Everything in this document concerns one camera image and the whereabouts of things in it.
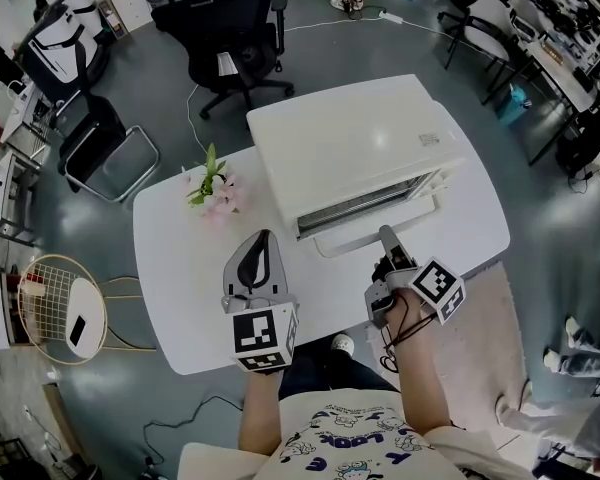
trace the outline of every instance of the rug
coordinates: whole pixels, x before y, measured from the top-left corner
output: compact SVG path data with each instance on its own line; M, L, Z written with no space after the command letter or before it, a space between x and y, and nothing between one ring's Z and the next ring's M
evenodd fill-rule
M434 361L442 380L453 422L467 430L497 426L495 401L501 393L517 404L527 378L518 318L502 263L466 281L467 300L444 325L428 329ZM399 387L398 375L380 365L384 345L369 326L367 341L376 371Z

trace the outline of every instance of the black chair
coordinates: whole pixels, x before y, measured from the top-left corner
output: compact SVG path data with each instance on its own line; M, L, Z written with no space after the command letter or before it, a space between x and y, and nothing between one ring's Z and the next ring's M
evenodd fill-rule
M86 73L86 54L82 43L75 46L79 87L87 102L88 112L60 146L58 172L69 181L74 192L81 188L109 202L121 202L158 166L160 153L144 130L132 126L128 130L106 98L91 94ZM89 178L113 155L133 133L138 132L154 152L154 161L121 194L107 196L87 185Z
M171 34L189 54L189 76L217 96L200 111L209 110L241 92L251 110L249 92L255 87L280 87L294 94L293 84L265 80L284 52L284 9L287 0L180 0L155 8L151 16L158 29ZM277 25L267 23L275 11ZM218 54L228 53L237 74L220 76Z

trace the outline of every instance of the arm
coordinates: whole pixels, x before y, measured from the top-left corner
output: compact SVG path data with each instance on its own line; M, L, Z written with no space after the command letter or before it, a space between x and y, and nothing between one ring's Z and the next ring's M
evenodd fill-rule
M280 444L279 378L280 373L249 373L238 449L271 455Z
M407 329L421 318L420 298L411 290L398 292L407 301L409 308L400 298L387 315L391 338ZM396 363L400 375L400 391L405 419L420 435L439 427L451 426L449 407L433 364L429 328L425 327L395 347Z

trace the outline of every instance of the black cable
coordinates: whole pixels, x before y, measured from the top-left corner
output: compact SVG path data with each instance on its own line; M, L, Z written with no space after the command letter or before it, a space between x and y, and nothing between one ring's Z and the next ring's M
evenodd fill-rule
M398 365L396 363L396 356L395 356L395 353L393 352L393 350L391 350L391 347L394 347L394 349L395 349L396 345L399 345L403 341L406 341L409 338L411 338L411 336L413 336L414 334L417 334L418 332L420 332L427 325L429 325L431 322L433 322L438 317L438 315L437 315L437 313L432 313L431 315L419 320L418 322L413 324L411 327L408 327L407 329L402 331L402 326L404 325L404 322L407 318L407 313L409 312L409 303L400 294L396 293L396 294L394 294L394 296L395 296L396 300L394 301L394 304L389 309L389 311L391 311L395 307L395 305L398 302L398 299L401 299L402 302L404 302L406 308L405 308L404 315L402 316L402 321L400 322L400 326L398 327L398 335L395 338L393 338L389 343L387 343L387 340L384 337L384 333L382 332L383 329L380 330L380 335L382 336L382 341L384 342L384 350L386 352L386 355L382 356L380 358L380 364L386 370L389 370L390 372L393 372L393 373L398 373Z
M238 409L240 412L242 412L242 407L238 406L237 404L234 404L233 402L227 400L226 398L222 398L221 396L218 395L213 395L212 397L207 398L204 402L202 402L200 405L198 405L198 407L196 407L196 410L193 411L193 415L191 416L191 418L189 418L188 420L182 420L179 423L175 423L175 424L169 424L169 423L164 423L163 421L157 421L157 420L151 420L149 423L145 424L142 427L142 435L144 437L144 444L147 445L147 447L160 459L160 462L155 462L154 465L155 466L159 466L160 464L164 464L165 458L164 455L162 455L158 450L156 450L153 446L151 446L151 444L149 443L149 439L147 437L147 429L149 427L167 427L167 428L171 428L173 430L176 430L180 427L183 427L184 425L189 425L191 423L193 423L196 419L196 417L198 416L198 413L200 412L200 409L202 409L202 407L205 404L208 404L209 402L211 402L214 399L218 399L218 400L222 400L223 402L235 407L236 409Z

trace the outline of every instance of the white chair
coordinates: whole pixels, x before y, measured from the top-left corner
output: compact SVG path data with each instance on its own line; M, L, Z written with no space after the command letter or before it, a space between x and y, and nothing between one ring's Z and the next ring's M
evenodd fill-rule
M467 7L464 20L456 27L456 34L449 46L449 59L444 69L449 67L458 43L464 38L493 58L485 71L489 71L497 62L501 62L498 73L489 85L488 90L491 90L509 62L505 45L513 35L505 5L500 0L478 0Z

